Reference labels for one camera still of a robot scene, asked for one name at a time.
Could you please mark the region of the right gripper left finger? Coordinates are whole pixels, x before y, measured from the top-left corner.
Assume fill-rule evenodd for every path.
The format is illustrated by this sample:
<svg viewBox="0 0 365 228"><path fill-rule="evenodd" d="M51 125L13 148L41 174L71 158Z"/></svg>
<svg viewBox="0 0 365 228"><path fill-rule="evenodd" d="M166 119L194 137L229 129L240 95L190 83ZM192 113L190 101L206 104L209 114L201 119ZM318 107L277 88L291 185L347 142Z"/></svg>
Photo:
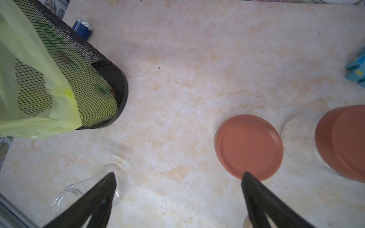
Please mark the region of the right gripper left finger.
<svg viewBox="0 0 365 228"><path fill-rule="evenodd" d="M112 212L117 187L114 173L108 173L85 195L62 214L50 221L46 228L105 228Z"/></svg>

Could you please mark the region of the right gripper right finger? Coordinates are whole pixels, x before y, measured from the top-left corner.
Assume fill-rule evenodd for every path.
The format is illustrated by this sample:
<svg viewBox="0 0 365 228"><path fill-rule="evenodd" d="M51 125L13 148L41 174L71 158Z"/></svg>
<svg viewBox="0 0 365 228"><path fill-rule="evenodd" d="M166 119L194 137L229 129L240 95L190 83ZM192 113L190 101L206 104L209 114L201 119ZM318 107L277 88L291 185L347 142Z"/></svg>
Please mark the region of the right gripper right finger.
<svg viewBox="0 0 365 228"><path fill-rule="evenodd" d="M278 228L312 228L251 173L245 172L241 181L248 217L254 228L270 228L271 219Z"/></svg>

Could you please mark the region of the clear jar with rice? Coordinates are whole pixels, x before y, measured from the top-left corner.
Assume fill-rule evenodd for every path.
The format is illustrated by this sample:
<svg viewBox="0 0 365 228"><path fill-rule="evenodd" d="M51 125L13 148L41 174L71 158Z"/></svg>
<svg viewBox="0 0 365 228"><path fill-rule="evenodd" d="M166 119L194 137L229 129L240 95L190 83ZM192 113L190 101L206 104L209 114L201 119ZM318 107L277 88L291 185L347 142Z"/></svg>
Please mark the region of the clear jar with rice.
<svg viewBox="0 0 365 228"><path fill-rule="evenodd" d="M102 180L108 173L114 173L117 187L113 196L112 207L116 207L122 198L122 182L121 175L123 174L122 167L116 163L109 163L102 167L101 171L90 178L81 180L77 183L69 185L64 189L52 203L52 210L55 217L62 214L78 199L85 195L91 188L93 188L100 180Z"/></svg>

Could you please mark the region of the terracotta jar lid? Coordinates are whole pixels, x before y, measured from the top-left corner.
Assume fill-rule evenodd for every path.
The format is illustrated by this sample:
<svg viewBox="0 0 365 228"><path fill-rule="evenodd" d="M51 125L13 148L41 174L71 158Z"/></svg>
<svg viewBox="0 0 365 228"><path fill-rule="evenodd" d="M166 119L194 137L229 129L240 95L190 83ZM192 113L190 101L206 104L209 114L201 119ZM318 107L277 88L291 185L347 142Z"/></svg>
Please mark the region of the terracotta jar lid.
<svg viewBox="0 0 365 228"><path fill-rule="evenodd" d="M280 168L282 139L268 121L254 115L237 115L225 120L214 138L216 155L222 166L237 179L245 172L264 181Z"/></svg>

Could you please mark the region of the jar with terracotta lid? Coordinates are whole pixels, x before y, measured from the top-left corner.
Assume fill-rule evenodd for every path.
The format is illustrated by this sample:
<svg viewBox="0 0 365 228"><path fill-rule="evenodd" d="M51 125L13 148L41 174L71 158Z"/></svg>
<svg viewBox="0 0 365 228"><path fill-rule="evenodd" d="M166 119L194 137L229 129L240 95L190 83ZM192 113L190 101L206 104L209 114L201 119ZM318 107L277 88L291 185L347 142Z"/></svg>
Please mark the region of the jar with terracotta lid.
<svg viewBox="0 0 365 228"><path fill-rule="evenodd" d="M353 181L365 181L363 104L296 116L285 124L281 138L293 159Z"/></svg>

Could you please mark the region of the beige jar lid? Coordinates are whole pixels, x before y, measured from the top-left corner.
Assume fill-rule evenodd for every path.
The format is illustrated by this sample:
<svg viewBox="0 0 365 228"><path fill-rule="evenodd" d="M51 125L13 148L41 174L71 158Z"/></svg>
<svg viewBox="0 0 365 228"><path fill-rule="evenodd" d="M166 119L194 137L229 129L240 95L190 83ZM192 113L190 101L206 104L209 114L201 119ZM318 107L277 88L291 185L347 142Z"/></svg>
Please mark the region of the beige jar lid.
<svg viewBox="0 0 365 228"><path fill-rule="evenodd" d="M243 228L253 228L253 225L252 225L252 223L251 223L251 221L250 221L250 218L249 218L249 216L247 216L246 218L245 218L245 220L244 220L244 223L243 223L243 226L242 226Z"/></svg>

